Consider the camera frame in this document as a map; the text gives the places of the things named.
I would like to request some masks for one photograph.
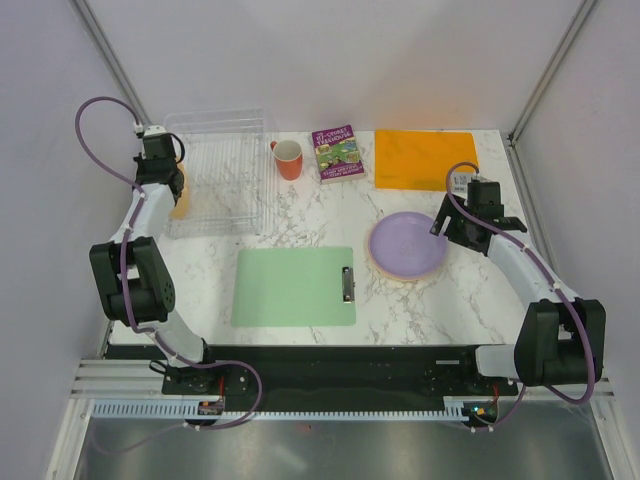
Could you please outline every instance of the table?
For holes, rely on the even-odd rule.
[[[482,176],[500,182],[506,215],[524,221],[515,182],[497,130],[472,131]],[[524,307],[487,258],[449,244],[441,267],[428,277],[400,282],[369,260],[365,240],[386,215],[413,210],[434,217],[442,192],[377,190],[374,132],[356,132],[366,179],[320,185],[309,132],[278,139],[303,148],[300,178],[278,178],[275,212],[262,235],[170,239],[158,245],[176,288],[176,308],[209,344],[240,345],[456,345],[515,343]],[[351,246],[356,282],[356,324],[350,327],[234,328],[231,308],[238,251],[265,247]],[[112,344],[150,344],[119,322]]]

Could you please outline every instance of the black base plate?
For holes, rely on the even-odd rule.
[[[209,346],[206,361],[241,360],[253,366],[264,387],[263,412],[442,410],[443,397],[492,397],[493,385],[501,396],[516,396],[517,388],[506,379],[478,374],[476,348]],[[106,358],[149,358],[152,352],[162,358],[155,347],[129,346],[110,346]],[[175,379],[165,379],[162,391],[217,395],[222,376],[227,411],[246,411],[253,405],[257,382],[244,368],[206,372],[211,375],[209,387],[199,392]]]

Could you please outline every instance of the white wall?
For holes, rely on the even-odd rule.
[[[5,2],[0,65],[0,477],[34,480],[96,346],[89,248],[115,230],[130,193],[75,139],[78,106],[118,91],[66,1]],[[96,106],[84,124],[96,152],[133,173],[127,114]]]
[[[520,143],[561,274],[607,310],[605,363],[640,453],[640,3],[600,2]]]
[[[510,129],[579,0],[89,0],[156,122]]]

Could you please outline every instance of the green clipboard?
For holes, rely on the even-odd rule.
[[[269,248],[238,253],[231,325],[329,327],[356,323],[353,250]]]

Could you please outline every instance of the clear plastic dish rack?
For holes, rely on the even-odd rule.
[[[262,108],[173,113],[164,127],[184,142],[189,208],[172,238],[261,233],[270,221],[275,165]]]

